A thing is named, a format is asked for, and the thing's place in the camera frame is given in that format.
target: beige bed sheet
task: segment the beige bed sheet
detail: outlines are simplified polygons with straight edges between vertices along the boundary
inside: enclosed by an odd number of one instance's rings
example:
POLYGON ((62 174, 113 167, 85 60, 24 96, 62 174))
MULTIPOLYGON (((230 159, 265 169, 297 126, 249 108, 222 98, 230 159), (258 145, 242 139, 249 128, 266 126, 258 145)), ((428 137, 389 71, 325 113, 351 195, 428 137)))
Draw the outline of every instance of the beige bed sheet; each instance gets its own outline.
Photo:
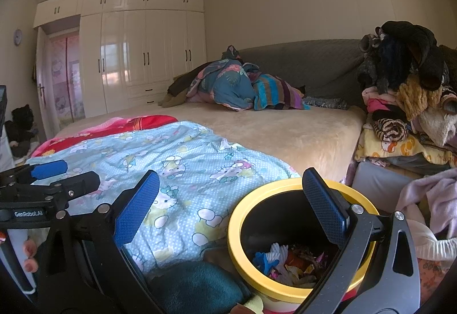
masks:
POLYGON ((186 103, 170 108, 141 106, 87 118, 69 125, 57 137, 72 136, 113 117, 171 115, 211 128, 215 134, 246 148, 283 160, 302 174, 315 167, 322 177, 340 181, 357 145, 365 114, 360 108, 348 111, 311 107, 309 111, 231 111, 221 105, 186 103))

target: white wardrobe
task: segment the white wardrobe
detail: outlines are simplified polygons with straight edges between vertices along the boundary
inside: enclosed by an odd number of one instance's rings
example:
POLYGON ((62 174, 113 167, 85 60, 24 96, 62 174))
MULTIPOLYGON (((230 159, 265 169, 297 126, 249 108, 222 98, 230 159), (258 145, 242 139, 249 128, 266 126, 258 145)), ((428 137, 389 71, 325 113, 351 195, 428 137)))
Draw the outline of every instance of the white wardrobe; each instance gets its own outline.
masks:
POLYGON ((35 26, 74 15, 86 118, 157 103, 206 62, 203 0, 49 0, 35 26))

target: drawer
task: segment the drawer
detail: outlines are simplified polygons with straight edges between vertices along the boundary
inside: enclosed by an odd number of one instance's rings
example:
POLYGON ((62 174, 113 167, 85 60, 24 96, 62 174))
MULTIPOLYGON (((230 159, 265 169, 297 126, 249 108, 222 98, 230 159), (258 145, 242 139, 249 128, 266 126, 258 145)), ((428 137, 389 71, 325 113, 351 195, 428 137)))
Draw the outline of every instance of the drawer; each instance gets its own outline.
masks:
POLYGON ((154 95, 156 93, 167 93, 168 87, 170 86, 170 82, 158 82, 158 83, 148 83, 148 84, 141 84, 140 86, 132 86, 129 87, 128 94, 129 97, 140 97, 140 96, 148 96, 154 95))
POLYGON ((157 105, 165 97, 166 93, 156 93, 154 95, 136 97, 129 99, 129 108, 134 108, 141 105, 157 105))

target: metal screw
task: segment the metal screw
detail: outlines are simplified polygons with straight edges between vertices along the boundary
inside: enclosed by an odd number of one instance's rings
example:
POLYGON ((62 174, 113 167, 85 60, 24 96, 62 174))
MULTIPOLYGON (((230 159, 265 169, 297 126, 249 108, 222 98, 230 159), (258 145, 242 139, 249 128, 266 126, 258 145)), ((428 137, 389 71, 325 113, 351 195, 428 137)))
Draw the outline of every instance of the metal screw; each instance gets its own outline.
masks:
POLYGON ((65 211, 59 211, 56 213, 56 218, 58 218, 59 220, 63 219, 65 217, 65 215, 67 214, 67 212, 65 211))
POLYGON ((106 203, 100 204, 100 206, 98 206, 98 208, 97 208, 98 213, 107 213, 109 210, 110 210, 110 205, 106 204, 106 203))
POLYGON ((402 212, 400 212, 400 211, 395 211, 395 212, 394 212, 394 215, 395 215, 395 217, 396 217, 398 220, 400 220, 400 221, 403 221, 403 220, 404 220, 404 215, 403 215, 402 212))
POLYGON ((360 204, 353 204, 351 209, 356 213, 357 215, 362 215, 363 213, 363 207, 360 204))

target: trash can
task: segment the trash can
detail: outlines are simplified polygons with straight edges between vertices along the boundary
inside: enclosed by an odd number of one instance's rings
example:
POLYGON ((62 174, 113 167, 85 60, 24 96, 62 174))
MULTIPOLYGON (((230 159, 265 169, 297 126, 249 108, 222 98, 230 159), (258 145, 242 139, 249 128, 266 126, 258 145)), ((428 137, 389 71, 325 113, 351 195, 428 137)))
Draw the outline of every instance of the trash can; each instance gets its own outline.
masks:
MULTIPOLYGON (((373 204, 354 189, 334 181, 325 182, 349 203, 360 204, 369 213, 379 214, 373 204)), ((310 248, 323 248, 329 254, 329 261, 338 251, 338 247, 327 240, 303 193, 301 178, 275 181, 244 197, 230 217, 227 242, 237 271, 262 297, 264 307, 283 313, 296 310, 312 289, 289 287, 263 275, 251 263, 254 254, 268 252, 272 243, 302 243, 310 248)), ((348 291, 362 282, 374 247, 374 242, 369 244, 348 291)))

